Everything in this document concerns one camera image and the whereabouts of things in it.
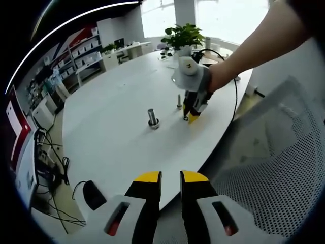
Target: window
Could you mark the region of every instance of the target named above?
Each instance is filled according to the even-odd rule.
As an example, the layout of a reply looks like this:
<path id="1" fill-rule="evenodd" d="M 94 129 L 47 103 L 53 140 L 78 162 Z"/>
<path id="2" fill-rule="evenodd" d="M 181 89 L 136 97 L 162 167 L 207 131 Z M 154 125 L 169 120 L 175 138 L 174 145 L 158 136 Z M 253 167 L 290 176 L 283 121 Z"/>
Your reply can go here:
<path id="1" fill-rule="evenodd" d="M 268 0 L 197 0 L 196 22 L 203 36 L 241 44 L 268 8 Z"/>
<path id="2" fill-rule="evenodd" d="M 174 0 L 145 0 L 141 4 L 144 37 L 162 37 L 176 23 Z"/>

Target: black mouse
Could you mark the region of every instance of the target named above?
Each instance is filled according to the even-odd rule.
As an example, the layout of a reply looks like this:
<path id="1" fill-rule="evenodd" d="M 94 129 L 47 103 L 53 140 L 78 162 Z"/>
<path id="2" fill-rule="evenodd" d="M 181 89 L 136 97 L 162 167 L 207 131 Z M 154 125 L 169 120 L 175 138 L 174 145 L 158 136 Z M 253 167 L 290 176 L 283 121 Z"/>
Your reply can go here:
<path id="1" fill-rule="evenodd" d="M 96 210 L 107 202 L 92 180 L 89 180 L 84 184 L 82 192 L 86 203 L 92 210 Z"/>

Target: human arm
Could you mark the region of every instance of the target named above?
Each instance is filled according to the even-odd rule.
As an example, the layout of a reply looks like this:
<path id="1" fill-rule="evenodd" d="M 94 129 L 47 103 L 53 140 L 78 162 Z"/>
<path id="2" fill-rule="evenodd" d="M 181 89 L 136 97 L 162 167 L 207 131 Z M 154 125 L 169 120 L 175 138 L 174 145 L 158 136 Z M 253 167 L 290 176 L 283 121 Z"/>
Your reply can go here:
<path id="1" fill-rule="evenodd" d="M 280 57 L 303 44 L 310 33 L 284 0 L 275 1 L 256 30 L 222 63 L 210 66 L 214 92 L 239 73 Z"/>

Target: human hand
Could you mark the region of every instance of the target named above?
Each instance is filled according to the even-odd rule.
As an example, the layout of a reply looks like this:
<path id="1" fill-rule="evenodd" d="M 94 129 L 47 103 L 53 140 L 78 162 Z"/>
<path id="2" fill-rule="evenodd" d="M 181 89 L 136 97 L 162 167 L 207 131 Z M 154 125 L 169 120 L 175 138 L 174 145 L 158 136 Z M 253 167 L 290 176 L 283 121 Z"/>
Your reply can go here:
<path id="1" fill-rule="evenodd" d="M 213 93 L 216 90 L 227 85 L 233 78 L 237 76 L 227 62 L 213 64 L 209 67 L 211 73 L 211 82 L 208 91 Z"/>

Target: oval table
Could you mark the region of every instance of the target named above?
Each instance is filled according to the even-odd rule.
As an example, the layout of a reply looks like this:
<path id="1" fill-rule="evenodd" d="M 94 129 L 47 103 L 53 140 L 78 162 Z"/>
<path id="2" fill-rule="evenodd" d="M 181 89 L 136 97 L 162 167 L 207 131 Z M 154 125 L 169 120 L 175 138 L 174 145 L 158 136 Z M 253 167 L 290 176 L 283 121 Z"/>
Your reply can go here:
<path id="1" fill-rule="evenodd" d="M 70 158 L 71 188 L 93 180 L 109 199 L 124 194 L 140 174 L 162 171 L 160 208 L 180 191 L 180 170 L 198 171 L 231 122 L 235 85 L 215 92 L 208 107 L 192 124 L 177 110 L 184 91 L 171 81 L 178 61 L 160 60 L 160 52 L 123 63 L 83 85 L 67 100 L 63 112 L 64 155 Z M 240 74 L 240 104 L 252 70 Z M 160 127 L 148 127 L 147 110 L 153 108 Z M 82 185 L 75 198 L 85 219 L 92 211 Z"/>

